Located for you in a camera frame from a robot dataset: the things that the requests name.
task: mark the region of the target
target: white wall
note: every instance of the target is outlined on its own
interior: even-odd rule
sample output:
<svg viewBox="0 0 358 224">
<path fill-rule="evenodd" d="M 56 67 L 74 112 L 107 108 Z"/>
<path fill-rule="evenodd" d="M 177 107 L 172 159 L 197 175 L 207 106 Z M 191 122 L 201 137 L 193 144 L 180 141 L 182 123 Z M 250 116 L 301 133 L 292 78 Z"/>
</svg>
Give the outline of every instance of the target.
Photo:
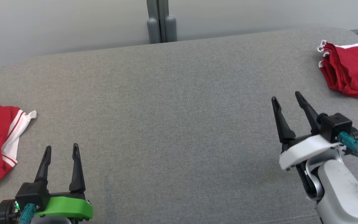
<svg viewBox="0 0 358 224">
<path fill-rule="evenodd" d="M 0 0 L 0 65 L 148 44 L 146 0 Z"/>
<path fill-rule="evenodd" d="M 358 30 L 358 0 L 169 0 L 169 14 L 178 41 L 307 26 Z"/>
<path fill-rule="evenodd" d="M 358 29 L 357 0 L 169 0 L 178 40 L 293 27 Z M 148 44 L 146 0 L 0 0 L 0 66 Z"/>
</svg>

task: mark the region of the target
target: gray fabric surface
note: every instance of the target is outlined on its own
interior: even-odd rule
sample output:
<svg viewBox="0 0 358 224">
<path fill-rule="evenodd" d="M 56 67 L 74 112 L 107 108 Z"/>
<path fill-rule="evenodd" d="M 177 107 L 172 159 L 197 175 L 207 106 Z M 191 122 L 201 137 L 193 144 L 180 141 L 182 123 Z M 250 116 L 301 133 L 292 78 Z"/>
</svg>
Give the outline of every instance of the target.
<svg viewBox="0 0 358 224">
<path fill-rule="evenodd" d="M 282 171 L 271 108 L 307 134 L 294 92 L 358 128 L 358 99 L 328 89 L 319 28 L 36 57 L 0 68 L 0 105 L 38 118 L 20 138 L 0 201 L 32 181 L 46 146 L 48 188 L 67 191 L 80 146 L 89 223 L 319 223 L 296 170 Z M 358 179 L 358 158 L 346 165 Z"/>
</svg>

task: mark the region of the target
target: white trim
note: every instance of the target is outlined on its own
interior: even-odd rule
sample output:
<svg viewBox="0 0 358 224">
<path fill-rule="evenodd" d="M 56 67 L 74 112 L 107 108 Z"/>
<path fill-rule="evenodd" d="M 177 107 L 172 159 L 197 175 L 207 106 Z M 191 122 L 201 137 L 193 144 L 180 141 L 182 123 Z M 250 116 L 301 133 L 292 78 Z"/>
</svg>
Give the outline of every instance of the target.
<svg viewBox="0 0 358 224">
<path fill-rule="evenodd" d="M 324 51 L 324 46 L 318 46 L 317 51 L 318 52 L 323 52 Z"/>
<path fill-rule="evenodd" d="M 320 46 L 324 47 L 327 44 L 326 40 L 321 40 Z"/>
<path fill-rule="evenodd" d="M 12 162 L 12 160 L 10 160 L 9 158 L 2 156 L 2 160 L 4 160 L 4 162 L 6 162 L 7 164 L 9 164 L 9 166 L 14 167 L 15 163 Z"/>
<path fill-rule="evenodd" d="M 8 156 L 9 158 L 14 159 L 15 161 L 17 156 L 17 147 L 19 145 L 19 137 L 27 128 L 28 124 L 30 123 L 30 120 L 37 117 L 37 112 L 35 110 L 27 115 L 22 110 L 20 110 L 19 113 L 21 116 L 19 115 L 19 119 L 16 121 L 16 123 L 12 122 L 12 124 L 14 123 L 13 125 L 14 128 L 11 131 L 11 134 L 9 135 L 8 139 L 2 145 L 1 148 L 3 155 Z"/>
<path fill-rule="evenodd" d="M 13 127 L 16 125 L 16 123 L 17 123 L 17 121 L 18 121 L 18 119 L 19 119 L 19 117 L 20 117 L 20 115 L 21 115 L 22 112 L 23 112 L 22 110 L 19 110 L 19 111 L 17 112 L 17 114 L 16 114 L 16 116 L 15 116 L 15 119 L 13 119 L 12 123 L 10 123 L 9 131 L 7 132 L 7 135 L 10 134 L 10 132 L 11 132 L 12 129 L 13 129 Z"/>
<path fill-rule="evenodd" d="M 351 47 L 358 47 L 358 44 L 350 44 L 350 45 L 342 45 L 342 46 L 335 45 L 335 47 L 340 47 L 340 48 L 348 49 L 348 48 L 351 48 Z"/>
</svg>

